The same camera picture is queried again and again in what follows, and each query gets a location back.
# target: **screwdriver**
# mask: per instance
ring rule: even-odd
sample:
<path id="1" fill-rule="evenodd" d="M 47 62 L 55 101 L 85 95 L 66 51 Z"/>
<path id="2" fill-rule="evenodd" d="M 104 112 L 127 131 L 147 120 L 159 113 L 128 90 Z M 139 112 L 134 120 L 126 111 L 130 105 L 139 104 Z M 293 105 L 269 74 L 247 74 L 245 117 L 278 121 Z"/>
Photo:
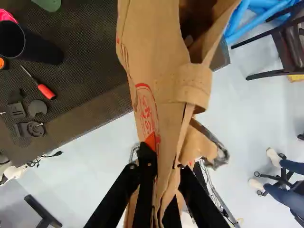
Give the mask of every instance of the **screwdriver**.
<path id="1" fill-rule="evenodd" d="M 21 68 L 30 76 L 30 78 L 34 81 L 40 92 L 49 100 L 53 100 L 56 98 L 56 95 L 50 90 L 46 85 L 38 83 L 38 81 L 24 68 L 23 65 L 20 65 Z"/>

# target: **chair caster wheel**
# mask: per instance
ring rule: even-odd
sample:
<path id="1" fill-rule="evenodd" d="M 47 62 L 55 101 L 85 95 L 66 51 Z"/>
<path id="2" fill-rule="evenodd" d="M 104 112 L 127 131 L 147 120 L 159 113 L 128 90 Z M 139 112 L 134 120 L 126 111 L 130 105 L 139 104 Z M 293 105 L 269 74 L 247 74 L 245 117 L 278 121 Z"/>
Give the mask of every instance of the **chair caster wheel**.
<path id="1" fill-rule="evenodd" d="M 261 174 L 260 174 L 259 172 L 255 171 L 254 176 L 255 176 L 255 177 L 260 177 Z"/>
<path id="2" fill-rule="evenodd" d="M 263 196 L 263 193 L 260 190 L 257 190 L 256 193 L 257 193 L 258 196 Z"/>
<path id="3" fill-rule="evenodd" d="M 279 157 L 282 158 L 282 159 L 287 159 L 286 156 L 285 156 L 285 154 L 283 154 L 283 153 L 279 153 L 278 155 L 279 155 Z"/>

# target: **blue jeans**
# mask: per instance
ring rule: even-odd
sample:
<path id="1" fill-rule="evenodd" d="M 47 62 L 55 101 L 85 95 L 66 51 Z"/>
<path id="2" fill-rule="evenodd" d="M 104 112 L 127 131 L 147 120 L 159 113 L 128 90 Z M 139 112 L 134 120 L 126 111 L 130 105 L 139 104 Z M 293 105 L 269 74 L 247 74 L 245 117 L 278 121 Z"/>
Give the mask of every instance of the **blue jeans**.
<path id="1" fill-rule="evenodd" d="M 280 165 L 289 171 L 304 175 L 304 163 L 283 159 L 280 161 Z M 277 201 L 283 203 L 298 216 L 304 218 L 304 196 L 301 196 L 292 190 L 280 189 L 271 184 L 265 184 L 264 189 Z"/>

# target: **yellow object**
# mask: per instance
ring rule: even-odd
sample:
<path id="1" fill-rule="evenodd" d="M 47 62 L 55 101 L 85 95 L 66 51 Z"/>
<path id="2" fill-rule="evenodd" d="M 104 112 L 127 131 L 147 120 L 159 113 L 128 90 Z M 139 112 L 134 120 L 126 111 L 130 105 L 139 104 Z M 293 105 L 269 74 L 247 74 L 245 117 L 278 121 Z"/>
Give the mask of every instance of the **yellow object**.
<path id="1" fill-rule="evenodd" d="M 304 80 L 304 75 L 288 75 L 287 77 L 290 82 L 300 82 Z"/>

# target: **gray plastic part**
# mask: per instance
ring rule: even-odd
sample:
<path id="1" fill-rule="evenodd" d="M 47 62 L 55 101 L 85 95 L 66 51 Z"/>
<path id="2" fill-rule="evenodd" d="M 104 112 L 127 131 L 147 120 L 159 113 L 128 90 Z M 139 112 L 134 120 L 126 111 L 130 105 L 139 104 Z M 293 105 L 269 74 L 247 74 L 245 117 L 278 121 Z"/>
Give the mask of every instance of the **gray plastic part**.
<path id="1" fill-rule="evenodd" d="M 9 108 L 9 113 L 14 119 L 20 119 L 27 116 L 21 102 L 9 104 L 8 108 Z"/>
<path id="2" fill-rule="evenodd" d="M 45 133 L 43 125 L 38 122 L 31 121 L 28 123 L 17 123 L 14 125 L 17 137 L 42 137 Z"/>
<path id="3" fill-rule="evenodd" d="M 28 113 L 30 116 L 35 117 L 38 113 L 43 113 L 44 115 L 47 114 L 48 107 L 46 103 L 40 100 L 32 101 L 28 106 Z"/>

